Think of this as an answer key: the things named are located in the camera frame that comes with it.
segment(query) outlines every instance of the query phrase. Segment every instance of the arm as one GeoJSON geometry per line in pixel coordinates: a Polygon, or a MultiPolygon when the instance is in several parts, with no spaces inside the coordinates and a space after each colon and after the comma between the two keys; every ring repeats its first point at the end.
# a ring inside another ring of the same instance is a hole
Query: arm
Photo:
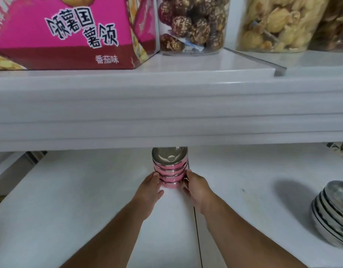
{"type": "Polygon", "coordinates": [[[250,225],[209,187],[205,178],[187,171],[188,189],[195,208],[205,216],[207,227],[228,268],[306,268],[297,258],[250,225]]]}
{"type": "Polygon", "coordinates": [[[61,268],[125,268],[140,228],[164,194],[159,174],[151,173],[139,186],[134,198],[107,226],[78,250],[61,268]]]}

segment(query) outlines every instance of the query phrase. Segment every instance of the clear plastic jar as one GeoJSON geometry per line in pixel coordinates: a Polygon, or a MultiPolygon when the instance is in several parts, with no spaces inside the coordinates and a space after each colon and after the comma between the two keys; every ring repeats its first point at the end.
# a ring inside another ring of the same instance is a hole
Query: clear plastic jar
{"type": "Polygon", "coordinates": [[[329,0],[248,0],[237,50],[303,52],[329,0]]]}
{"type": "Polygon", "coordinates": [[[202,55],[223,48],[230,0],[158,0],[160,51],[202,55]]]}
{"type": "Polygon", "coordinates": [[[343,0],[330,0],[309,48],[343,52],[343,0]]]}

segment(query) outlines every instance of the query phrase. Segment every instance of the stacked bowl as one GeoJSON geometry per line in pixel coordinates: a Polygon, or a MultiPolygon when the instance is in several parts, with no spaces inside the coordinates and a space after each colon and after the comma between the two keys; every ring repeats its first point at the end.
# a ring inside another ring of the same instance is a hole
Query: stacked bowl
{"type": "Polygon", "coordinates": [[[187,147],[153,148],[151,155],[164,187],[177,188],[183,184],[189,169],[187,147]]]}
{"type": "Polygon", "coordinates": [[[343,248],[343,181],[329,182],[312,201],[310,214],[320,234],[343,248]]]}

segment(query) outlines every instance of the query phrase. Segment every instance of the left hand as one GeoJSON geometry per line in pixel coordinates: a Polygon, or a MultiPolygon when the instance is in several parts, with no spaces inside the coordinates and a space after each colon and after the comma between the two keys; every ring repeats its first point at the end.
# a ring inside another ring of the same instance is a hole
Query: left hand
{"type": "Polygon", "coordinates": [[[160,190],[159,173],[150,173],[142,184],[139,186],[132,201],[136,203],[141,211],[143,220],[147,219],[153,211],[154,205],[164,194],[164,190],[160,190]]]}

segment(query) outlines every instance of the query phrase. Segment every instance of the snack box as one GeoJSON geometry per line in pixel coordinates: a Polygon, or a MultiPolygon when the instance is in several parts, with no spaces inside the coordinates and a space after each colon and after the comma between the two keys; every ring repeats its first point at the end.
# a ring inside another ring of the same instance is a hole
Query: snack box
{"type": "Polygon", "coordinates": [[[0,0],[0,70],[132,69],[159,51],[156,0],[0,0]]]}

